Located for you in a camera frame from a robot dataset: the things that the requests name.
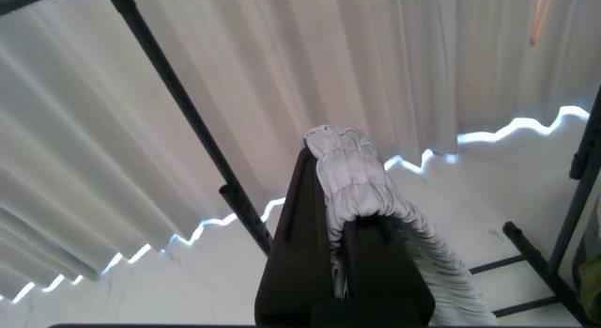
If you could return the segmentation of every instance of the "orange cord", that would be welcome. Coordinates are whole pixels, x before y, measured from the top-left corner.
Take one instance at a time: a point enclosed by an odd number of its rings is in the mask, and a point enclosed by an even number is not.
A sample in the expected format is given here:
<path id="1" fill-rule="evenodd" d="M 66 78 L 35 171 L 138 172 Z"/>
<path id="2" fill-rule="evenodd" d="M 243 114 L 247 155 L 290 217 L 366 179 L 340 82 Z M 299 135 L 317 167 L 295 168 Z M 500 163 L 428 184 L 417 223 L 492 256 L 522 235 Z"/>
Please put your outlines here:
<path id="1" fill-rule="evenodd" d="M 543 14 L 541 15 L 541 6 L 543 4 L 543 0 L 536 1 L 536 11 L 534 12 L 534 23 L 532 24 L 532 33 L 530 34 L 530 45 L 536 45 L 536 41 L 541 34 L 541 30 L 543 25 L 545 24 L 545 19 L 547 18 L 548 8 L 551 6 L 552 0 L 547 0 L 545 2 L 545 8 L 543 8 Z"/>

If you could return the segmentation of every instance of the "curtain fold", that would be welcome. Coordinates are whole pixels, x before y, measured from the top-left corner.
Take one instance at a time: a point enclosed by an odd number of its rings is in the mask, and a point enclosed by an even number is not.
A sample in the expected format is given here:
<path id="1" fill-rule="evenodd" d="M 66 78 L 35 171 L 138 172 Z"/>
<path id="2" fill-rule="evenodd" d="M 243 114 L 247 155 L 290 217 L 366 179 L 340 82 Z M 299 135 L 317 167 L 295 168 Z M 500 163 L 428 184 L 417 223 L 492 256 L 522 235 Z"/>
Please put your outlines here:
<path id="1" fill-rule="evenodd" d="M 601 0 L 136 0 L 262 212 L 301 135 L 369 133 L 419 165 L 457 135 L 590 109 Z M 230 210 L 223 179 L 109 0 L 0 18 L 0 295 L 97 277 Z"/>

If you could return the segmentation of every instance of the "gray fabric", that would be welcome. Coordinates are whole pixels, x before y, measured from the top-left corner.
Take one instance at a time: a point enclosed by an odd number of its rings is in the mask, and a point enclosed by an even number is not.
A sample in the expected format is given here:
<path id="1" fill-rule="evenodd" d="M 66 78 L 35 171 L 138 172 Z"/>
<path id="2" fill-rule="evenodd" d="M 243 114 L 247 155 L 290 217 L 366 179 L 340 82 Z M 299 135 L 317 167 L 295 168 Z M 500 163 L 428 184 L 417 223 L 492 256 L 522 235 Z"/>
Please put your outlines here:
<path id="1" fill-rule="evenodd" d="M 304 135 L 317 157 L 335 270 L 336 295 L 343 296 L 343 270 L 336 251 L 346 221 L 374 213 L 401 220 L 408 251 L 436 299 L 432 324 L 490 325 L 496 318 L 473 285 L 471 274 L 437 230 L 398 192 L 370 139 L 359 131 L 320 126 Z"/>

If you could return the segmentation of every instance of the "curtain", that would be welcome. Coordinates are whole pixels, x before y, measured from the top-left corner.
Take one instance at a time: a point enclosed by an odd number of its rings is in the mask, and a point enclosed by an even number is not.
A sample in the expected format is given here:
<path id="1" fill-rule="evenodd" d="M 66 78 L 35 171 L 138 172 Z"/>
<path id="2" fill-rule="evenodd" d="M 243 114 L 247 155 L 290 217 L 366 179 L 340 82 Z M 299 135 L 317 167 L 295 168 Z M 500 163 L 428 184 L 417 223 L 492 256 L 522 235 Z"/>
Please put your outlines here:
<path id="1" fill-rule="evenodd" d="M 536 0 L 136 2 L 259 213 L 311 127 L 419 165 L 461 133 L 588 110 L 601 82 L 601 0 L 553 0 L 533 46 Z M 96 278 L 231 212 L 109 0 L 0 18 L 0 92 L 2 296 Z"/>

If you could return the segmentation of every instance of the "sheer curtain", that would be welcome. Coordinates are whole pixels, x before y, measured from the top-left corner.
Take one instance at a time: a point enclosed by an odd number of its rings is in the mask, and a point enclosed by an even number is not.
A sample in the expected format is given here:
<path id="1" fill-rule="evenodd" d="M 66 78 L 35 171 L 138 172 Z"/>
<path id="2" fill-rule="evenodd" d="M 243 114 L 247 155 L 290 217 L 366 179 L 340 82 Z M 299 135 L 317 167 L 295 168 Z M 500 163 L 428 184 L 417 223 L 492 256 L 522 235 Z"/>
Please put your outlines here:
<path id="1" fill-rule="evenodd" d="M 301 135 L 362 129 L 419 165 L 514 117 L 589 109 L 601 0 L 136 0 L 259 212 Z M 189 240 L 223 180 L 109 0 L 0 18 L 0 294 Z"/>

